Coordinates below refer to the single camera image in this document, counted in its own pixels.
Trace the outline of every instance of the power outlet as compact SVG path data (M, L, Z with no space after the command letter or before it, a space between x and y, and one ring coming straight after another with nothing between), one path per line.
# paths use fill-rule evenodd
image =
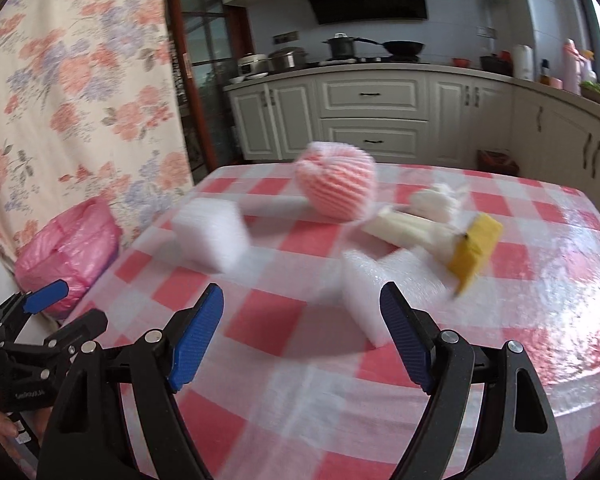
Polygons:
M496 40L498 38L498 31L491 27L478 27L478 36Z
M285 32L284 34L279 34L273 37L273 44L279 45L282 43L289 43L290 41L297 41L300 38L297 30L292 32Z

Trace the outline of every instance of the yellow object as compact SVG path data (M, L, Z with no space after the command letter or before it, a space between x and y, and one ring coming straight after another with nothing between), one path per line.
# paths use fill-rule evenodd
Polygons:
M496 248L502 224L489 215L480 213L466 231L464 239L458 242L456 252L446 266L460 280L456 294L461 294L473 281L491 253Z

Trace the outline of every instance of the blue rubber tip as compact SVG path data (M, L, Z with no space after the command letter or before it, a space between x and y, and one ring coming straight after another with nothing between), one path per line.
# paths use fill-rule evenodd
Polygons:
M69 286L63 280L56 280L40 290L29 294L24 304L24 311L29 314L37 314L48 306L66 298L69 294Z
M398 349L402 364L407 369L409 378L419 384L426 394L430 394L435 384L435 380L430 374L431 353L411 326L389 284L386 284L380 292L380 313L394 340L395 347Z
M222 289L216 285L173 349L173 365L168 380L174 392L191 382L196 375L223 309Z

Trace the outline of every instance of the trash bag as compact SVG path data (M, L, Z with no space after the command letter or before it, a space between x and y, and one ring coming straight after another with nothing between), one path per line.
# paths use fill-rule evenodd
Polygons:
M53 218L24 246L15 265L16 281L23 290L35 292L65 280L69 295L45 309L65 320L118 257L121 234L107 202L90 198Z

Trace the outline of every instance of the table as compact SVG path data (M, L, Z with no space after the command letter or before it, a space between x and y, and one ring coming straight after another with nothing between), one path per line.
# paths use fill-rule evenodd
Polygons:
M406 204L436 182L467 186L465 215L504 225L472 287L432 308L441 328L473 344L521 341L546 387L572 478L600 444L600 215L579 191L476 171L379 164L378 202ZM176 395L189 432L217 480L386 480L428 397L394 346L372 349L340 306L338 256L392 250L353 222L315 212L289 164L216 170L195 196L233 200L252 247L231 272L207 275L183 259L170 210L100 278L71 319L97 307L98 340L128 344L193 306L209 282L224 315L200 370ZM464 467L480 403L470 394L448 474ZM143 471L154 474L132 392L125 412Z

